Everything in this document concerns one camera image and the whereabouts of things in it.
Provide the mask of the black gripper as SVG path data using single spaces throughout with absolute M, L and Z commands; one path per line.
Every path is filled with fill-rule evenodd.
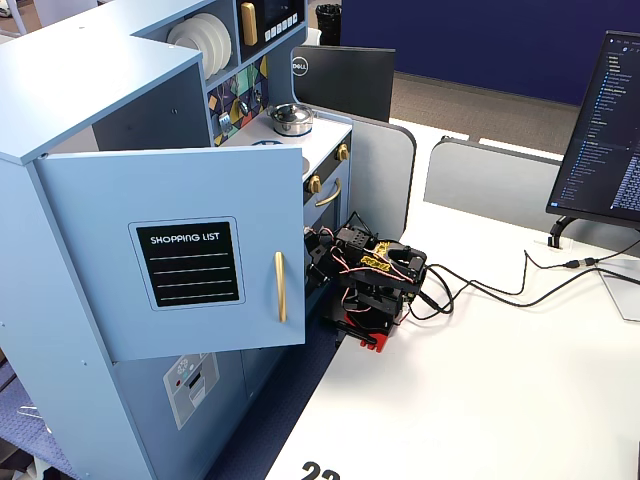
M 334 278 L 341 266 L 332 256 L 335 246 L 333 231 L 327 227 L 317 230 L 304 228 L 304 244 L 310 258 L 307 268 L 307 289 L 316 289 L 325 283 L 325 278 Z

